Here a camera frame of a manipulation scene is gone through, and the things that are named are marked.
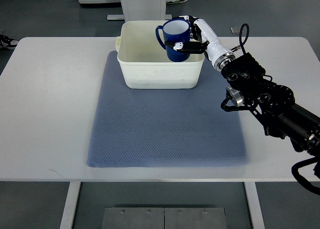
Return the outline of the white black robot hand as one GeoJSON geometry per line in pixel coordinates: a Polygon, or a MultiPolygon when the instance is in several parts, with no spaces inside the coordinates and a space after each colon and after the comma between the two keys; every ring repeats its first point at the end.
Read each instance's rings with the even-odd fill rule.
{"type": "Polygon", "coordinates": [[[228,63],[235,60],[236,57],[234,52],[231,49],[222,46],[220,39],[205,20],[191,15],[183,15],[178,18],[189,22],[190,38],[192,41],[174,42],[172,40],[166,40],[164,42],[165,46],[168,46],[178,53],[204,53],[212,66],[219,72],[228,63]]]}

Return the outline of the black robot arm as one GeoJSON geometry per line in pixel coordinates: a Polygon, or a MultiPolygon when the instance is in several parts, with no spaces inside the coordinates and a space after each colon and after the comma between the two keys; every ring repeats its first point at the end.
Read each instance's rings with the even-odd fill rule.
{"type": "Polygon", "coordinates": [[[312,157],[294,164],[291,173],[308,191],[318,195],[320,189],[303,177],[299,170],[314,165],[314,175],[320,176],[320,118],[296,104],[293,91],[273,82],[265,69],[246,52],[246,37],[239,37],[243,55],[237,59],[225,57],[218,64],[229,86],[220,107],[226,112],[249,111],[262,124],[266,136],[289,137],[296,152],[306,151],[312,157]]]}

